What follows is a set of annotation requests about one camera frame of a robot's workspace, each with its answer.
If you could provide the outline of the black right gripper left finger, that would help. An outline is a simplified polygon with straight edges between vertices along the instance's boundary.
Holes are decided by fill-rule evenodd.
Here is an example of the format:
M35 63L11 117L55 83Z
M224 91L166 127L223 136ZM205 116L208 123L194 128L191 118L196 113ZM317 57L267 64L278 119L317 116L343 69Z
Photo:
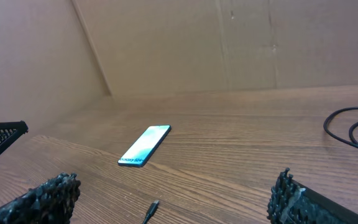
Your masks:
M81 182L61 173L0 207L0 224L69 224Z

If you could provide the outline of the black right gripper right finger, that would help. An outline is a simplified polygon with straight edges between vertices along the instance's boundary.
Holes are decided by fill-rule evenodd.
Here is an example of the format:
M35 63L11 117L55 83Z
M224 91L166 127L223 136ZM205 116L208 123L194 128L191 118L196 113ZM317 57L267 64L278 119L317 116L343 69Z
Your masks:
M295 181L287 167L271 188L271 224L358 224L358 214Z

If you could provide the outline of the blue Samsung Galaxy smartphone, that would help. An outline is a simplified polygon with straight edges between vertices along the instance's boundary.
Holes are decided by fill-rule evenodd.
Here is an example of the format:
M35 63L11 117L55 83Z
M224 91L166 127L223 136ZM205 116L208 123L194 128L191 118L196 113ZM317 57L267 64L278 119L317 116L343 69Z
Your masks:
M123 154L117 164L119 166L143 167L171 129L169 124L149 126Z

